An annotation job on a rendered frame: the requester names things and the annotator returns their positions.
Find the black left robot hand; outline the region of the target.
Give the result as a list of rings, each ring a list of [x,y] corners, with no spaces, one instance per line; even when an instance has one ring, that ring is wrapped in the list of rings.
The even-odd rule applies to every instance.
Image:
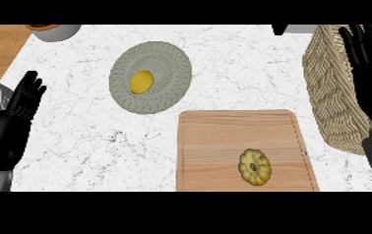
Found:
[[[16,86],[10,102],[0,111],[0,171],[10,171],[18,163],[47,87],[36,71],[27,71]]]

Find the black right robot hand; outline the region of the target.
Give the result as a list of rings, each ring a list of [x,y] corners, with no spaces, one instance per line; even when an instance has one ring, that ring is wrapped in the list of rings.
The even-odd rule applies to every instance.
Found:
[[[337,34],[351,66],[357,104],[370,119],[368,135],[361,146],[372,166],[372,25],[340,27]]]

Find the tan wicker basket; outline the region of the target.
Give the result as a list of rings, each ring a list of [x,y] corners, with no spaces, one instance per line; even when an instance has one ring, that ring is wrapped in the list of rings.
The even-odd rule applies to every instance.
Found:
[[[362,155],[361,141],[368,136],[370,119],[354,93],[351,67],[337,29],[342,25],[317,25],[302,56],[306,91],[312,114],[326,144]]]

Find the pale wooden cutting board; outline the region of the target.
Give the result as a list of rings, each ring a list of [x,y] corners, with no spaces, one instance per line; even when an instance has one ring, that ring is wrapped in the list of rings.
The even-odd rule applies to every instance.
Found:
[[[264,153],[271,176],[252,186],[240,178],[238,156]],[[178,191],[311,191],[318,189],[295,114],[287,110],[184,111],[178,116]]]

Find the black and grey appliance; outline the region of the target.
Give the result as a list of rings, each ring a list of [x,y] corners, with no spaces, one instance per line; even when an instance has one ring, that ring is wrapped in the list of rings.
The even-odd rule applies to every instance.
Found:
[[[275,35],[283,35],[284,33],[312,33],[315,30],[315,25],[272,25],[272,33]]]

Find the brown wooden panel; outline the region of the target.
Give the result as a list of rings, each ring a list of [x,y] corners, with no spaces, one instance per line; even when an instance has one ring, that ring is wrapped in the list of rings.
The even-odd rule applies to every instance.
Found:
[[[0,25],[0,78],[30,36],[23,25]]]

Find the grey bowl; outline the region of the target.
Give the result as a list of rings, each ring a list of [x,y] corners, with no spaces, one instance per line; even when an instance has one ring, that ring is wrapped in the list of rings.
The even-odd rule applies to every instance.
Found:
[[[32,31],[35,37],[44,42],[57,42],[69,39],[78,32],[80,25],[58,25],[57,28],[45,31]]]

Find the yellow lemon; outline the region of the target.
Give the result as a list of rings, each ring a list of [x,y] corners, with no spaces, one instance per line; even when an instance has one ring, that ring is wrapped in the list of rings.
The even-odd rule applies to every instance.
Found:
[[[131,92],[134,94],[144,93],[151,86],[153,76],[148,71],[137,71],[131,77]]]

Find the orange-brown food in bowl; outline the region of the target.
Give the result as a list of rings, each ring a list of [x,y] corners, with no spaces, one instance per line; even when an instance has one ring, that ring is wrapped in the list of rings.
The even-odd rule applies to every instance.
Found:
[[[24,25],[32,31],[45,31],[58,27],[58,25]]]

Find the grey round plate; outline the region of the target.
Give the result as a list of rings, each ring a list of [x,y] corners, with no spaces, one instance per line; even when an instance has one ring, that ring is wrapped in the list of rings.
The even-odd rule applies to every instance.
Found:
[[[131,77],[148,71],[153,83],[141,94],[131,92]],[[182,98],[191,82],[191,64],[182,50],[168,42],[147,41],[116,59],[109,75],[109,91],[117,105],[135,114],[166,110]]]

